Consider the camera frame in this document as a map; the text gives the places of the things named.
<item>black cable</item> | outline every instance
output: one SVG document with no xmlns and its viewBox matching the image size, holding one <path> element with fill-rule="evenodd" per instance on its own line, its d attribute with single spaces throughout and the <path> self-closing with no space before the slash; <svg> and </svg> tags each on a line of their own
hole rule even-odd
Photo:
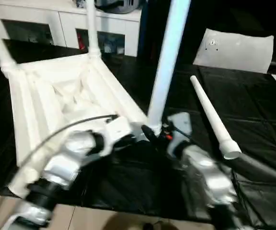
<svg viewBox="0 0 276 230">
<path fill-rule="evenodd" d="M 185 136 L 186 138 L 188 138 L 188 139 L 191 138 L 190 135 L 184 133 L 184 132 L 183 132 L 182 130 L 180 130 L 179 128 L 177 128 L 177 127 L 175 127 L 175 126 L 174 126 L 173 128 L 174 128 L 174 130 L 175 130 L 176 132 L 179 132 L 180 134 L 182 134 L 182 135 Z"/>
<path fill-rule="evenodd" d="M 29 161 L 29 159 L 31 158 L 31 156 L 32 156 L 33 154 L 35 154 L 41 147 L 43 147 L 51 138 L 53 138 L 53 137 L 56 136 L 57 134 L 61 133 L 62 131 L 66 130 L 66 129 L 72 127 L 72 126 L 75 126 L 75 125 L 84 123 L 84 122 L 93 121 L 93 120 L 98 120 L 98 119 L 103 119 L 103 118 L 112 118 L 112 119 L 113 119 L 113 118 L 115 118 L 115 117 L 118 117 L 118 115 L 95 116 L 95 117 L 85 118 L 85 119 L 82 119 L 82 120 L 73 122 L 73 123 L 71 123 L 71 124 L 69 124 L 69 125 L 66 125 L 66 126 L 60 128 L 59 130 L 55 131 L 54 133 L 52 133 L 51 135 L 49 135 L 47 138 L 45 138 L 36 148 L 34 148 L 34 150 L 31 151 L 31 153 L 28 155 L 28 157 L 23 161 L 21 167 L 23 167 L 23 166 Z"/>
</svg>

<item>cabinet door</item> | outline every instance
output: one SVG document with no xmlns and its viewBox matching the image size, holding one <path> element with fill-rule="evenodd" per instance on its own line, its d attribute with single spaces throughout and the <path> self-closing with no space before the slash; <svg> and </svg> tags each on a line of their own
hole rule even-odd
<svg viewBox="0 0 276 230">
<path fill-rule="evenodd" d="M 67 47 L 88 47 L 86 15 L 68 12 L 59 15 Z M 117 47 L 113 45 L 113 50 L 120 52 L 123 43 L 125 55 L 137 56 L 140 22 L 97 16 L 96 26 L 101 50 L 110 49 L 111 41 L 117 40 Z"/>
<path fill-rule="evenodd" d="M 0 5 L 0 37 L 66 46 L 57 11 Z"/>
</svg>

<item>red object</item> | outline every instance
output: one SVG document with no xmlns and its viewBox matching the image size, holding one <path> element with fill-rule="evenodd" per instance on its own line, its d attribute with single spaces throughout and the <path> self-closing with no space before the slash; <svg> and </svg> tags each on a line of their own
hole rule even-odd
<svg viewBox="0 0 276 230">
<path fill-rule="evenodd" d="M 172 139 L 173 139 L 173 137 L 172 137 L 171 135 L 166 135 L 166 138 L 167 138 L 168 140 L 172 140 Z"/>
<path fill-rule="evenodd" d="M 80 34 L 77 34 L 77 40 L 79 42 L 79 48 L 80 48 L 80 50 L 85 50 L 86 46 L 84 45 L 84 42 L 83 42 Z"/>
</svg>

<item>black plastic sheet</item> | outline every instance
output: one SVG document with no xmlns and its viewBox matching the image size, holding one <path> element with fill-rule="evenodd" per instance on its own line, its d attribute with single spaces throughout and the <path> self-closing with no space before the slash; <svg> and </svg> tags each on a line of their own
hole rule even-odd
<svg viewBox="0 0 276 230">
<path fill-rule="evenodd" d="M 24 42 L 7 44 L 19 62 L 81 53 Z M 156 66 L 132 57 L 103 59 L 146 112 Z M 192 74 L 198 77 L 242 149 L 239 159 L 222 159 L 216 137 L 190 83 Z M 179 111 L 190 114 L 194 142 L 232 168 L 231 178 L 251 223 L 260 229 L 276 230 L 276 81 L 272 76 L 178 65 L 165 114 Z M 9 86 L 0 72 L 0 195 L 12 195 L 6 185 L 17 170 L 15 162 Z M 187 178 L 191 186 L 184 188 L 185 178 L 181 175 L 165 154 L 143 141 L 84 168 L 60 203 L 209 222 L 195 188 L 196 178 Z M 187 197 L 183 196 L 184 191 L 188 191 Z"/>
</svg>

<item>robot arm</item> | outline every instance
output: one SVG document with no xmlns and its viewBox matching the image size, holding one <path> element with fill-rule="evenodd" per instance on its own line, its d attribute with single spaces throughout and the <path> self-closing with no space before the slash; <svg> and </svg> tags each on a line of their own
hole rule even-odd
<svg viewBox="0 0 276 230">
<path fill-rule="evenodd" d="M 190 142 L 192 130 L 188 118 L 187 113 L 170 116 L 163 124 L 159 137 L 147 126 L 143 127 L 143 131 L 151 142 L 167 152 L 172 161 L 182 168 L 188 181 L 198 176 L 201 189 L 198 193 L 217 230 L 253 230 L 231 179 L 206 151 Z"/>
<path fill-rule="evenodd" d="M 111 153 L 113 145 L 131 134 L 124 117 L 108 123 L 99 132 L 71 132 L 48 161 L 41 177 L 29 184 L 29 194 L 14 209 L 2 230 L 36 230 L 49 225 L 58 195 L 69 190 L 82 167 Z"/>
</svg>

